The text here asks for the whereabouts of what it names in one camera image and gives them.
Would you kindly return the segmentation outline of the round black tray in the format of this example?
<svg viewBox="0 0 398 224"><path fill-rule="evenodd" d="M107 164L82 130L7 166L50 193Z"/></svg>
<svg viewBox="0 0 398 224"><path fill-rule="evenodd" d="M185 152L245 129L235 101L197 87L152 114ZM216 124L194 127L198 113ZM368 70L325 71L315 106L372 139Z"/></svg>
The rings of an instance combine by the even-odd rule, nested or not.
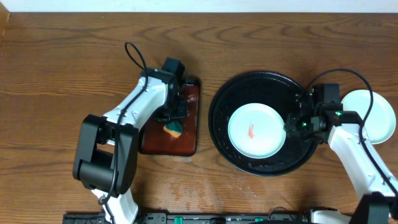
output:
<svg viewBox="0 0 398 224"><path fill-rule="evenodd" d="M287 136L279 152L269 158L254 159L238 152L228 136L228 122L240 106L261 103L270 106L283 120L298 113L296 94L303 87L295 80L270 71L240 74L227 81L213 98L208 117L212 141L219 153L238 169L253 175L280 176L298 169L315 152L318 143Z"/></svg>

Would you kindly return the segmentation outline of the green yellow sponge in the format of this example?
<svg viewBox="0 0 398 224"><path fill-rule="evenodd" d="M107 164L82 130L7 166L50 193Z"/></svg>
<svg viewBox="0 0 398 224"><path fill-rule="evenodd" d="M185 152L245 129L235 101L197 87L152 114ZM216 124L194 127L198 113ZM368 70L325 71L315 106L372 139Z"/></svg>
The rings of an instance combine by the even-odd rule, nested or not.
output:
<svg viewBox="0 0 398 224"><path fill-rule="evenodd" d="M163 130L173 138L179 138L183 133L183 126L179 121L173 121L169 124L165 124Z"/></svg>

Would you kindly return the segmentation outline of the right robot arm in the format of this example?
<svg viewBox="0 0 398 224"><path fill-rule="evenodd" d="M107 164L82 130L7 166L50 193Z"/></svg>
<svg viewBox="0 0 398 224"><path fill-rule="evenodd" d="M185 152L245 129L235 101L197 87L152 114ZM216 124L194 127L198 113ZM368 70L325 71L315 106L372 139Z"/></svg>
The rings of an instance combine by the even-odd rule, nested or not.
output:
<svg viewBox="0 0 398 224"><path fill-rule="evenodd" d="M310 223L387 223L397 219L397 179L375 150L365 128L374 104L367 89L369 106L364 116L346 111L336 83L314 85L295 95L298 113L290 113L284 125L288 136L314 144L325 143L338 156L359 198L351 216L337 210L314 208Z"/></svg>

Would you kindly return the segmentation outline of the rectangular black red tray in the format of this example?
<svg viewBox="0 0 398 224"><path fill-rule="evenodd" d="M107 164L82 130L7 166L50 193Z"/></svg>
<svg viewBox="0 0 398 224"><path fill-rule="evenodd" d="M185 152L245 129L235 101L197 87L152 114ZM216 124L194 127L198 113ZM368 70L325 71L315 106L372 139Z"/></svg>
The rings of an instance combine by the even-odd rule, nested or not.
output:
<svg viewBox="0 0 398 224"><path fill-rule="evenodd" d="M173 138L163 130L165 121L157 121L154 118L148 120L141 129L141 145L139 152L147 155L163 156L192 156L197 147L197 126L200 107L199 78L189 79L186 87L180 93L187 102L187 117L177 120L183 126L183 133L179 138Z"/></svg>

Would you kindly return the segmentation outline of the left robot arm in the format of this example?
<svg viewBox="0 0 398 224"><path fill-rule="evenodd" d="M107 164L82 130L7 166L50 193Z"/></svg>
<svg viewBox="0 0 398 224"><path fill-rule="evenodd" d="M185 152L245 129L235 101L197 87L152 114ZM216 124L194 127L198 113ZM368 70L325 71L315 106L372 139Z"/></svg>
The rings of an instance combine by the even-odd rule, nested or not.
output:
<svg viewBox="0 0 398 224"><path fill-rule="evenodd" d="M107 222L136 219L139 208L130 187L142 142L140 130L150 119L168 124L187 117L187 103L179 94L184 71L183 63L170 57L160 69L144 67L135 89L117 107L83 120L73 177L97 196Z"/></svg>

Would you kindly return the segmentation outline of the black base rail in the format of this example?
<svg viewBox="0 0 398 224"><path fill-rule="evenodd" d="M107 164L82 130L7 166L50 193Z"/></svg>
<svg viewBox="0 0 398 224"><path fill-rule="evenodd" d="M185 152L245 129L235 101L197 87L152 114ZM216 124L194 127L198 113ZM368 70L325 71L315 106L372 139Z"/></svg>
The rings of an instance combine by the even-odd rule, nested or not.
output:
<svg viewBox="0 0 398 224"><path fill-rule="evenodd" d="M133 224L241 224L241 223L325 223L349 224L351 217L331 208L311 208L302 213L284 207L273 208L269 213L168 213L165 211L116 210L105 206L100 213L66 213L63 224L133 223Z"/></svg>

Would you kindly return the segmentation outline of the pale green plate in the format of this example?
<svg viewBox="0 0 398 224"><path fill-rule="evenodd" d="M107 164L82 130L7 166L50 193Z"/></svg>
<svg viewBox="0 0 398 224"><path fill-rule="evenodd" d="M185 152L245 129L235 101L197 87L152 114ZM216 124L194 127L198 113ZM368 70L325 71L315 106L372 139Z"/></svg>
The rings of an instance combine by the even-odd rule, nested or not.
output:
<svg viewBox="0 0 398 224"><path fill-rule="evenodd" d="M246 104L229 118L228 137L242 155L265 159L279 152L285 143L284 120L270 106Z"/></svg>
<svg viewBox="0 0 398 224"><path fill-rule="evenodd" d="M364 119L370 100L368 90L355 90L344 96L341 103L345 111L356 111ZM373 92L373 106L364 127L372 144L387 141L396 129L396 115L392 106L376 92Z"/></svg>

